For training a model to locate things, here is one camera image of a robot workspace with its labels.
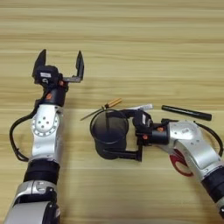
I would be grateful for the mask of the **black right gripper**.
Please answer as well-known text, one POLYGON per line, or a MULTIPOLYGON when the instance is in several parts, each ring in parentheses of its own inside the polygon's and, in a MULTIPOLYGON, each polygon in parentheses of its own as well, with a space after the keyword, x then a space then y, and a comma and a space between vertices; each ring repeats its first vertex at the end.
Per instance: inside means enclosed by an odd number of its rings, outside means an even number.
MULTIPOLYGON (((135 117, 139 113, 139 109, 122 109, 121 112, 129 119, 135 117)), ((143 147, 153 144, 167 145, 169 143, 169 130, 167 126, 155 126, 149 128, 136 128, 136 151, 112 151, 103 150, 102 155, 106 159, 132 159, 138 162, 142 161, 143 147)))

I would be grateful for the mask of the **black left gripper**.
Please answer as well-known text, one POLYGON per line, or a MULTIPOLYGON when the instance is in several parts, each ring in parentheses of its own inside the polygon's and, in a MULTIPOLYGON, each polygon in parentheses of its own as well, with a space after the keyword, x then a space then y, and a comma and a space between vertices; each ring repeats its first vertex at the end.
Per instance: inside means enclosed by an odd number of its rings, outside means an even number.
POLYGON ((43 87, 43 95, 40 99, 36 100, 35 106, 40 104, 51 104, 63 107, 65 104, 66 93, 68 91, 68 83, 80 83, 84 76, 84 59, 81 52, 78 52, 76 59, 77 75, 71 77, 64 77, 62 74, 36 74, 39 66, 46 64, 46 49, 43 49, 35 63, 32 72, 34 76, 34 83, 43 87))

